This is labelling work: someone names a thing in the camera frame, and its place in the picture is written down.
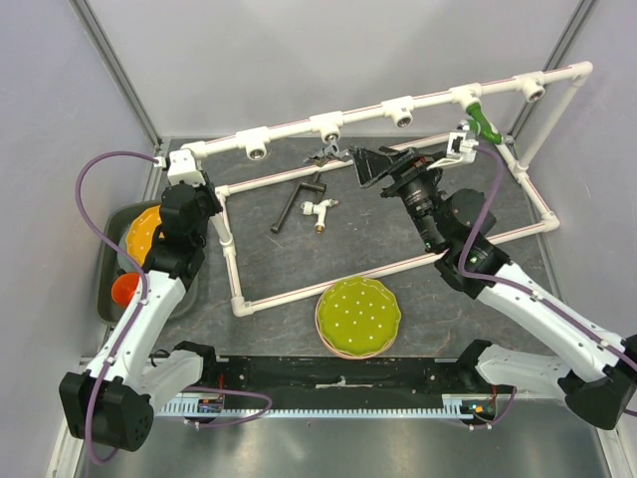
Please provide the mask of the chrome metal faucet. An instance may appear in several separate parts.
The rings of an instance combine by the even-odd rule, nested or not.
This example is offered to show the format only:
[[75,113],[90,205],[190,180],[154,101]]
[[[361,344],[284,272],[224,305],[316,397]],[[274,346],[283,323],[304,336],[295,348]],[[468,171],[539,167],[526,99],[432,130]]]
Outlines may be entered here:
[[350,160],[349,151],[338,146],[339,134],[329,133],[325,138],[325,146],[304,159],[305,164],[323,167],[330,161],[347,162]]

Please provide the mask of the white PVC pipe frame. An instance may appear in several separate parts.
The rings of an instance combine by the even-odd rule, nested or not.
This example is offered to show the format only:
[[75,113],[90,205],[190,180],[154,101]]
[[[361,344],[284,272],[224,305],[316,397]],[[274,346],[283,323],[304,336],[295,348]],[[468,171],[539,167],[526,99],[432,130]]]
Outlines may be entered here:
[[[549,115],[546,123],[542,126],[537,137],[531,143],[530,149],[525,152],[522,159],[516,159],[514,154],[508,150],[504,143],[497,145],[498,151],[504,157],[513,178],[527,195],[540,217],[540,221],[537,223],[500,233],[490,238],[495,244],[503,244],[535,234],[550,232],[559,227],[559,220],[557,216],[536,190],[526,171],[539,148],[543,145],[548,135],[559,121],[578,89],[586,83],[592,71],[593,64],[589,61],[584,61],[551,71],[524,73],[504,80],[497,80],[483,84],[467,84],[427,95],[420,95],[416,97],[406,96],[386,100],[380,104],[346,112],[335,111],[284,124],[259,126],[256,128],[237,131],[229,136],[221,138],[187,142],[182,144],[179,149],[189,149],[200,164],[201,161],[207,159],[213,154],[234,149],[243,149],[245,150],[248,158],[253,161],[258,161],[262,160],[268,154],[266,146],[274,140],[299,135],[316,134],[320,137],[323,143],[325,143],[324,138],[331,132],[338,133],[340,137],[342,127],[345,125],[380,118],[391,119],[396,127],[406,127],[412,123],[412,113],[415,110],[431,108],[439,105],[458,105],[465,113],[465,108],[469,104],[475,102],[481,104],[481,97],[487,95],[517,92],[522,94],[528,103],[533,103],[537,102],[538,99],[544,95],[546,85],[561,81],[569,81],[569,85],[566,88],[563,97]],[[339,162],[334,160],[328,162],[323,167],[317,167],[314,165],[306,166],[271,176],[251,179],[241,183],[217,186],[216,192],[218,196],[220,196],[222,205],[225,205],[226,199],[233,194],[239,194],[287,180],[309,176],[315,172],[328,172],[348,167],[350,165],[351,161]],[[231,309],[233,314],[239,318],[312,296],[317,296],[324,292],[335,281],[345,279],[345,277],[338,278],[251,302],[245,299],[242,292],[237,264],[236,245],[232,234],[230,234],[230,239],[228,241],[223,239],[220,240],[220,243],[222,244],[223,255],[230,282]],[[381,278],[398,272],[432,264],[436,258],[437,257],[433,254],[427,254],[388,264],[386,266],[381,266],[360,274],[364,277],[374,279]]]

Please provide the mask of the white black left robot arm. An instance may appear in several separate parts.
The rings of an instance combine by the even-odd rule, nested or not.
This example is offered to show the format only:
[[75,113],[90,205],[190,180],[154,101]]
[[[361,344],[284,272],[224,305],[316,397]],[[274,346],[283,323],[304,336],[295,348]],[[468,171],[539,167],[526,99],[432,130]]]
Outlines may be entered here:
[[223,208],[209,185],[167,187],[132,299],[106,344],[83,372],[69,372],[59,394],[72,436],[126,451],[145,441],[154,416],[191,385],[207,391],[218,380],[207,346],[188,345],[156,367],[146,361],[201,268],[210,218]]

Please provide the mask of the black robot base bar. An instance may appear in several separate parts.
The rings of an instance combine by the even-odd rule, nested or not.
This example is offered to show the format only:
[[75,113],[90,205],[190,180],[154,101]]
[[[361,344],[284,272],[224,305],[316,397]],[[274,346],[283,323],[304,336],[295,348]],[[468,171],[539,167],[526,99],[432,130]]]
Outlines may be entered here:
[[188,389],[230,389],[272,396],[277,389],[405,389],[427,394],[504,395],[510,385],[482,378],[466,358],[375,357],[345,359],[304,356],[219,356],[204,358],[203,371]]

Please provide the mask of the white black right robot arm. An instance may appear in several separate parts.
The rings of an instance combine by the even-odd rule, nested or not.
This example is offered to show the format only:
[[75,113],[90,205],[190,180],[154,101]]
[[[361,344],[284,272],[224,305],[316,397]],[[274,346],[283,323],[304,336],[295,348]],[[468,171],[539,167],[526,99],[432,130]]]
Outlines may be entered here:
[[487,384],[537,392],[596,428],[615,428],[636,391],[636,339],[582,317],[487,238],[501,179],[489,193],[463,188],[448,195],[439,187],[442,169],[416,148],[353,146],[349,156],[360,187],[392,178],[382,197],[402,201],[426,251],[439,254],[434,266],[450,288],[506,315],[553,352],[520,353],[475,340],[457,360],[458,384],[470,392]]

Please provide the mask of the orange dotted plate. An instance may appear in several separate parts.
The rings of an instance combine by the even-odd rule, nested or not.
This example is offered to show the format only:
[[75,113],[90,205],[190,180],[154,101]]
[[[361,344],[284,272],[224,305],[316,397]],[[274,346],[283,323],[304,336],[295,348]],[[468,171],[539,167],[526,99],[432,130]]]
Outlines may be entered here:
[[159,205],[148,206],[131,222],[124,235],[125,252],[142,266],[152,246],[153,235],[161,225]]

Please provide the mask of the dark grey tray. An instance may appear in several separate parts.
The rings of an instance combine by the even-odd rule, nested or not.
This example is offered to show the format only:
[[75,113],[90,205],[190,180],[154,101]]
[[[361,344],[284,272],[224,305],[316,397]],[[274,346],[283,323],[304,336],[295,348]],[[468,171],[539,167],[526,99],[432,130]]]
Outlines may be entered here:
[[[143,201],[127,205],[114,212],[104,226],[104,235],[112,241],[119,241],[128,230],[131,222],[148,206],[158,205],[158,200]],[[97,313],[107,325],[114,327],[121,318],[123,311],[110,297],[110,288],[117,278],[119,270],[116,253],[106,244],[102,244],[100,251],[100,275],[97,288]],[[196,277],[181,302],[175,307],[169,320],[177,320],[188,314],[194,307],[199,291],[199,277]]]

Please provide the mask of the white plastic faucet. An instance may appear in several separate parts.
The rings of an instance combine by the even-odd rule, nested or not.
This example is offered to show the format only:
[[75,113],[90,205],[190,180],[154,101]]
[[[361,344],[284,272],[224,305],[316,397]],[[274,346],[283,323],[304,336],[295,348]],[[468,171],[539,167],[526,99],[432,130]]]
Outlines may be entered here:
[[325,220],[327,211],[330,208],[336,207],[339,204],[338,200],[325,199],[319,203],[312,203],[311,201],[304,201],[301,204],[302,213],[306,216],[315,216],[317,218],[315,224],[315,233],[321,234],[325,229]]

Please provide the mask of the grey plate under orange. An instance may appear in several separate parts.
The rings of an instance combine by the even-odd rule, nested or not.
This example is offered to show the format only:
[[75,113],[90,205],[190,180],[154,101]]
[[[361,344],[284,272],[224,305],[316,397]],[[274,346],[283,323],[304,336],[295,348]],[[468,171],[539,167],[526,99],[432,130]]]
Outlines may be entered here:
[[139,245],[133,245],[131,251],[128,251],[127,235],[128,231],[125,231],[119,239],[118,247],[123,253],[116,253],[116,261],[118,267],[125,273],[133,273],[142,267],[146,251],[142,250]]

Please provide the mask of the orange plastic cup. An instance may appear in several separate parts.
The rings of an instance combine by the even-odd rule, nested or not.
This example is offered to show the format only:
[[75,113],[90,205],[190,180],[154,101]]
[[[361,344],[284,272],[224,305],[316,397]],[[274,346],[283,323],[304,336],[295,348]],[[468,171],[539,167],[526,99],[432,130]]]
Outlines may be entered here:
[[136,272],[124,273],[118,276],[110,288],[112,301],[125,310],[133,299],[141,297],[141,279]]

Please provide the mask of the green plastic faucet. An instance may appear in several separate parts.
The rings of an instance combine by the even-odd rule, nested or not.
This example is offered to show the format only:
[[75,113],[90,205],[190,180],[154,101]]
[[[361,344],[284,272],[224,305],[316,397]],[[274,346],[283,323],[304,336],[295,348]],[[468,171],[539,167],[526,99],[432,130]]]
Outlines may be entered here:
[[482,110],[482,105],[478,102],[471,103],[465,108],[468,115],[458,124],[458,129],[462,131],[471,131],[476,136],[485,141],[498,145],[504,142],[504,137],[496,131],[491,122],[486,118]]

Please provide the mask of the green dotted plate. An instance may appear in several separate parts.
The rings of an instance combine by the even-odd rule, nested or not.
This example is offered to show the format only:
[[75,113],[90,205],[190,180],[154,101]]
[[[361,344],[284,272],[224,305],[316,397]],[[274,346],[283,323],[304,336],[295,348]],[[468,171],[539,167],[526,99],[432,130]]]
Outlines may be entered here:
[[335,282],[315,309],[320,340],[342,359],[371,359],[388,351],[401,319],[395,295],[380,281],[362,276]]

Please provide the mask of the pink rimmed plate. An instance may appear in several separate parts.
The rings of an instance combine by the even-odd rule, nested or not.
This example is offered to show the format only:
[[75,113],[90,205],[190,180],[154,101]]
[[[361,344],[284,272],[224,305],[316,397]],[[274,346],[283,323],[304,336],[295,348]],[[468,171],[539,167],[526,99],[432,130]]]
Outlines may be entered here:
[[343,358],[367,359],[390,349],[397,339],[402,314],[388,305],[321,305],[316,310],[318,334]]

